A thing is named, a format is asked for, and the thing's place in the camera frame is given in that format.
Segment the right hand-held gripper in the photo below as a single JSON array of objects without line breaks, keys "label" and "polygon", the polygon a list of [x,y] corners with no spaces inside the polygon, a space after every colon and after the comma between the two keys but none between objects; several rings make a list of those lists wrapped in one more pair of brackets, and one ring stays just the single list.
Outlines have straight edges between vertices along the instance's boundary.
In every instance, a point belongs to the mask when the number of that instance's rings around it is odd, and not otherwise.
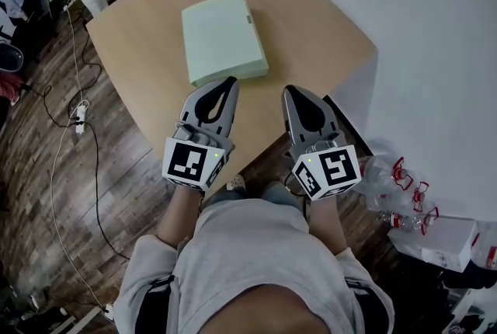
[{"label": "right hand-held gripper", "polygon": [[361,180],[356,149],[338,130],[335,114],[308,89],[287,85],[282,94],[291,139],[291,172],[311,201],[345,193]]}]

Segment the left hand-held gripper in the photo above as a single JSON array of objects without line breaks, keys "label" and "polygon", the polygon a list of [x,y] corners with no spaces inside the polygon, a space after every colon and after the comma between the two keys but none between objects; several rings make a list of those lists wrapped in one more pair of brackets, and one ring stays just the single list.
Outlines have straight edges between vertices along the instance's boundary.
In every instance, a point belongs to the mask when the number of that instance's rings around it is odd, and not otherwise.
[{"label": "left hand-held gripper", "polygon": [[227,137],[238,94],[238,80],[233,76],[206,83],[189,94],[175,133],[165,141],[164,178],[200,192],[211,188],[235,149]]}]

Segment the light green folder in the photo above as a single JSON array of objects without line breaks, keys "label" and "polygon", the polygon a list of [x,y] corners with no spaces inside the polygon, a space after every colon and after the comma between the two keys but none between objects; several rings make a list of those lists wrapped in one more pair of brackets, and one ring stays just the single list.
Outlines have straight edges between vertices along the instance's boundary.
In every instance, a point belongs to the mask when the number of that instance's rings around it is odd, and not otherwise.
[{"label": "light green folder", "polygon": [[205,0],[182,11],[189,83],[265,76],[269,65],[246,0]]}]

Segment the person's left forearm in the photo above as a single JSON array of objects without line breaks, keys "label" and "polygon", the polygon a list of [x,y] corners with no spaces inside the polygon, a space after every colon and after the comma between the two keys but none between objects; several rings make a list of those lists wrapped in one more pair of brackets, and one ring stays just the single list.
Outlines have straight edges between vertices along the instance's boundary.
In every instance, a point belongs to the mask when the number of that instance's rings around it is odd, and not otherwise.
[{"label": "person's left forearm", "polygon": [[187,238],[191,238],[202,198],[198,190],[177,186],[156,229],[157,238],[174,249]]}]

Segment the person's right forearm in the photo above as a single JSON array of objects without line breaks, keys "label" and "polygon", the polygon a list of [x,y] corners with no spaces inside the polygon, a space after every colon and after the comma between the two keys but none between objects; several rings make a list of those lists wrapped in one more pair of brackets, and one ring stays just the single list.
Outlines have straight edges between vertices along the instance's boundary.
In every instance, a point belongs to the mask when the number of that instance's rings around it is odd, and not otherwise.
[{"label": "person's right forearm", "polygon": [[333,255],[347,249],[335,196],[311,202],[309,232],[319,239]]}]

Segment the person's left white shoe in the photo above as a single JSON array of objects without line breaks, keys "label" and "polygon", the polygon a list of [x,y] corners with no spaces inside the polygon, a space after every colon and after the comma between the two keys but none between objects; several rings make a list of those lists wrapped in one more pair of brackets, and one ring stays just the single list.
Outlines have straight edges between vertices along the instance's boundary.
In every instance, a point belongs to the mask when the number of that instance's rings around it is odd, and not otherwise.
[{"label": "person's left white shoe", "polygon": [[245,179],[242,175],[237,174],[231,180],[226,183],[226,190],[246,190]]}]

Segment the person's grey trousers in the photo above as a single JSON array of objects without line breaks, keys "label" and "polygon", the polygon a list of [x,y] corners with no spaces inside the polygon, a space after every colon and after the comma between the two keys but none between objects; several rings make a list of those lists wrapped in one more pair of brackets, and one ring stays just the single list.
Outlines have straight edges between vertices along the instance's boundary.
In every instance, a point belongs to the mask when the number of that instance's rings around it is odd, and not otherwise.
[{"label": "person's grey trousers", "polygon": [[[250,193],[242,187],[233,190],[223,190],[218,194],[212,196],[207,202],[206,206],[210,207],[216,203],[221,203],[230,200],[245,200],[251,199]],[[292,195],[287,188],[280,182],[270,183],[262,192],[260,196],[262,200],[276,205],[284,205],[297,208],[300,212],[304,212],[302,203]]]}]

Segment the large clear water bottle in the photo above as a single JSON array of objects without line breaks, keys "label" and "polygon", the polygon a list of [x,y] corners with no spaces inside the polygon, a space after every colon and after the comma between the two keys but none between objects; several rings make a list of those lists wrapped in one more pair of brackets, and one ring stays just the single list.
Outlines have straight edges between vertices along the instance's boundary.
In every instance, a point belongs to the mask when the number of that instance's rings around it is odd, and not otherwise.
[{"label": "large clear water bottle", "polygon": [[482,269],[497,271],[497,222],[478,221],[471,246],[471,261]]},{"label": "large clear water bottle", "polygon": [[403,157],[372,155],[359,159],[361,180],[353,189],[367,196],[406,191],[414,183]]},{"label": "large clear water bottle", "polygon": [[429,213],[435,204],[426,197],[429,184],[413,182],[407,190],[396,190],[393,193],[368,196],[367,207],[373,211],[398,213],[406,216]]},{"label": "large clear water bottle", "polygon": [[405,232],[418,231],[426,235],[428,228],[440,216],[438,207],[426,213],[416,213],[412,216],[399,214],[396,212],[381,212],[381,218],[390,228],[402,230]]}]

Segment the wooden table white legs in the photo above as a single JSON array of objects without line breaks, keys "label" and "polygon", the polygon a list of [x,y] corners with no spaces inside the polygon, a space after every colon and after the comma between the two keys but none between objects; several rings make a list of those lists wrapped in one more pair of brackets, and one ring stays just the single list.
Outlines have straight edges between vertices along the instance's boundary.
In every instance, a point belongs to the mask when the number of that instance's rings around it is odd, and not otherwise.
[{"label": "wooden table white legs", "polygon": [[[114,87],[158,155],[191,92],[181,13],[203,0],[117,0],[87,26]],[[247,0],[269,73],[240,84],[231,139],[218,181],[230,179],[283,132],[281,92],[299,85],[328,95],[376,52],[330,0]]]}]

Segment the white power strip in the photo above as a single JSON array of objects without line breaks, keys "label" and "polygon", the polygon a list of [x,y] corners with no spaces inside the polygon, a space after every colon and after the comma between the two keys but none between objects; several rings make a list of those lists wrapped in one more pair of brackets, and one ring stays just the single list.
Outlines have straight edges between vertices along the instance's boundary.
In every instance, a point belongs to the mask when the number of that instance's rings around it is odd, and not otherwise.
[{"label": "white power strip", "polygon": [[87,99],[83,99],[76,107],[75,133],[77,135],[83,135],[85,133],[86,115],[87,115],[87,110],[88,110],[89,106],[90,106],[90,102]]}]

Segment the person's grey shirt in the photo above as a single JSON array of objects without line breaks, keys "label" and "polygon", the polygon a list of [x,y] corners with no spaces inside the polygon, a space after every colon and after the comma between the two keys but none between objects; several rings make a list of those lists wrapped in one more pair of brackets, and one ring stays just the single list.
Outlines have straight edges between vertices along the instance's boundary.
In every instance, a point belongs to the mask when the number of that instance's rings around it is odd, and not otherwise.
[{"label": "person's grey shirt", "polygon": [[259,285],[295,293],[332,334],[392,334],[394,306],[346,249],[333,255],[295,207],[261,199],[206,208],[174,249],[140,237],[115,302],[119,334],[198,334]]}]

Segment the white cardboard box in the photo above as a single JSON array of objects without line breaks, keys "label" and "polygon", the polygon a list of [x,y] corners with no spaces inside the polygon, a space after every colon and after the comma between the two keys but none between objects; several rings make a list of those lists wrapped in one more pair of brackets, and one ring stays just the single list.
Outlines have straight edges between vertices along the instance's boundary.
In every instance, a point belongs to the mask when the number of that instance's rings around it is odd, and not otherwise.
[{"label": "white cardboard box", "polygon": [[426,234],[391,229],[388,237],[396,250],[425,263],[462,273],[471,260],[477,234],[475,220],[439,217]]}]

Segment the red checked cloth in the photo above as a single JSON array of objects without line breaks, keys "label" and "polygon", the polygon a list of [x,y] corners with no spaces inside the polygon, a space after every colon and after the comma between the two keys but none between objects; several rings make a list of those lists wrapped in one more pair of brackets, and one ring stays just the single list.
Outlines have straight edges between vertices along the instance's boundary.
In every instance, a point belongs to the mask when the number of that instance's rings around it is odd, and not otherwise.
[{"label": "red checked cloth", "polygon": [[12,106],[17,104],[24,81],[15,73],[0,71],[0,97],[6,98]]}]

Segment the grey helmet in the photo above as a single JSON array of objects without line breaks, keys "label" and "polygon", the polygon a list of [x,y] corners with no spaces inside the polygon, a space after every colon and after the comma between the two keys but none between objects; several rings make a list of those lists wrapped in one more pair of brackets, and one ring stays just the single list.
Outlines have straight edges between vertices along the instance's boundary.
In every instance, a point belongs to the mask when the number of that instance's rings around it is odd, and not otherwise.
[{"label": "grey helmet", "polygon": [[8,43],[0,43],[0,71],[15,73],[24,65],[22,51]]}]

